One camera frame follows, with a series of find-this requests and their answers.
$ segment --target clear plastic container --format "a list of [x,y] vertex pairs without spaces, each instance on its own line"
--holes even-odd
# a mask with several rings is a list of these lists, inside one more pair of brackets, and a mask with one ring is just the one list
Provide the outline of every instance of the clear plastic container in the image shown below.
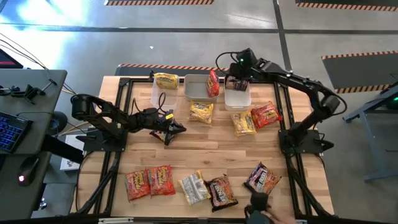
[[224,84],[225,109],[228,111],[246,111],[251,105],[250,83],[246,91],[227,90]]
[[156,84],[156,78],[154,78],[154,86],[152,87],[152,95],[150,96],[150,103],[155,107],[159,107],[159,96],[163,92],[166,93],[166,100],[162,106],[162,109],[167,110],[175,110],[177,109],[177,97],[178,97],[178,86],[180,84],[180,77],[177,76],[177,89],[169,90],[169,89],[161,89]]
[[207,79],[209,75],[188,74],[184,77],[184,95],[188,101],[217,102],[217,97],[208,97]]

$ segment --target person's hand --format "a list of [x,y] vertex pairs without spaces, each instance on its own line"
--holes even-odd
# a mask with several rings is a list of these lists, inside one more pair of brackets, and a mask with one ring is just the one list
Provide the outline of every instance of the person's hand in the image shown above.
[[276,212],[270,205],[267,205],[267,212],[270,214],[270,219],[275,224],[296,224],[294,217]]

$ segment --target wooden tabletop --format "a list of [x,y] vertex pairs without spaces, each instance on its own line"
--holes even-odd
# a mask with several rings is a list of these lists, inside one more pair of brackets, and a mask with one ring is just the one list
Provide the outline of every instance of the wooden tabletop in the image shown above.
[[[99,97],[115,102],[119,79],[120,77],[104,77]],[[250,86],[250,90],[251,108],[263,105],[270,100],[276,105],[273,85],[253,84]],[[132,89],[132,98],[136,98],[140,109],[153,107],[150,104],[151,93],[151,83],[135,83]],[[286,116],[283,93],[281,95]],[[124,106],[125,96],[126,92],[123,93],[121,108]],[[295,120],[303,120],[310,113],[308,96],[290,88],[290,98]],[[259,162],[270,168],[274,174],[282,176],[270,194],[269,203],[276,210],[293,214],[285,158],[280,153],[277,137],[279,123],[265,126],[255,135],[235,137],[231,114],[237,112],[225,110],[222,88],[220,88],[220,95],[214,106],[211,124],[188,121],[189,107],[190,102],[185,99],[183,85],[180,85],[178,108],[175,110],[174,116],[179,123],[187,128],[187,131],[178,134],[169,146],[164,146],[160,140],[151,136],[149,130],[129,134],[126,151],[122,154],[119,167],[112,216],[244,218],[243,208],[249,204],[251,193],[243,187],[243,182]],[[103,152],[94,152],[82,166],[78,186],[79,206],[88,200],[98,185],[103,157]],[[326,175],[320,159],[309,154],[303,154],[302,159],[308,188],[325,210],[333,213]],[[177,192],[175,195],[158,195],[152,198],[148,195],[131,203],[128,202],[124,185],[125,174],[146,167],[169,164],[172,166],[173,182]],[[239,204],[214,213],[211,212],[211,203],[208,200],[189,206],[178,180],[193,174],[196,170],[202,171],[205,180],[226,174]],[[103,208],[107,195],[108,188],[104,191]],[[300,208],[304,211],[300,190],[298,190],[298,196]]]

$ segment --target yellow and black striped tape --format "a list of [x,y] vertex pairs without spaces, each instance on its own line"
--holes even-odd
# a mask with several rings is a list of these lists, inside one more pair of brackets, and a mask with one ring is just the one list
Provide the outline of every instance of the yellow and black striped tape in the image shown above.
[[324,3],[309,3],[301,2],[296,3],[298,7],[312,7],[319,9],[351,9],[351,10],[367,10],[367,11],[389,11],[398,12],[398,7],[395,6],[362,6],[362,5],[351,5],[351,4],[324,4]]
[[343,57],[359,57],[359,56],[373,56],[373,55],[385,55],[385,54],[398,54],[398,50],[387,50],[382,52],[367,52],[367,53],[356,53],[356,54],[341,54],[341,55],[326,55],[322,56],[322,60],[329,58],[343,58]]
[[[217,70],[217,67],[200,67],[200,66],[173,66],[173,65],[141,65],[141,64],[120,64],[119,67],[129,68],[165,68],[165,69],[187,69],[187,70]],[[229,68],[220,68],[222,71],[228,71]]]
[[381,91],[389,88],[390,84],[385,85],[373,85],[373,86],[356,86],[349,88],[339,88],[335,89],[337,93],[361,93],[365,91]]
[[169,6],[213,4],[214,0],[126,0],[107,1],[106,6]]

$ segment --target yellow snack bag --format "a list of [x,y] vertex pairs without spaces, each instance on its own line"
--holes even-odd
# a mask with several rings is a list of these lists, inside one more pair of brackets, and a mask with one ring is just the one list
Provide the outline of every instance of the yellow snack bag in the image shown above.
[[182,180],[178,180],[178,182],[184,191],[185,198],[189,205],[211,197],[206,188],[205,181],[203,180],[200,170]]
[[199,103],[191,101],[189,112],[190,121],[201,121],[206,124],[211,124],[211,116],[213,115],[212,103]]
[[245,134],[256,134],[254,122],[249,111],[231,115],[235,126],[235,136],[244,136]]
[[178,87],[178,76],[167,74],[167,73],[156,73],[155,75],[156,85],[159,88],[165,88],[169,90],[175,90]]

